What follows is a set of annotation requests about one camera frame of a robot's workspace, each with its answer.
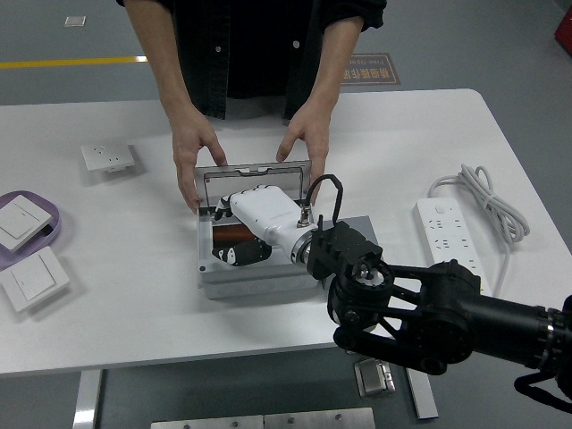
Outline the person's left hand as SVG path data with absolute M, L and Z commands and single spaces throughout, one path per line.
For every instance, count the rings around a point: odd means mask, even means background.
M 278 147 L 276 161 L 283 162 L 298 140 L 306 144 L 311 163 L 310 184 L 324 174 L 329 153 L 332 108 L 308 100 L 290 120 L 285 136 Z

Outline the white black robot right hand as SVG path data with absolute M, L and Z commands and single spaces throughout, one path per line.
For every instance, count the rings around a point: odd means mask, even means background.
M 214 257 L 228 265 L 245 266 L 266 260 L 274 248 L 279 248 L 293 264 L 307 264 L 316 225 L 308 220 L 309 209 L 298 206 L 282 189 L 261 185 L 221 198 L 215 208 L 215 220 L 230 215 L 255 238 L 228 248 L 214 248 Z

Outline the person's right hand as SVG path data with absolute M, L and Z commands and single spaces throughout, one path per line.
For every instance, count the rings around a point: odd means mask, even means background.
M 170 124 L 178 187 L 185 203 L 195 214 L 200 206 L 195 183 L 199 151 L 206 148 L 218 166 L 227 165 L 226 154 L 209 120 L 194 107 L 175 115 Z

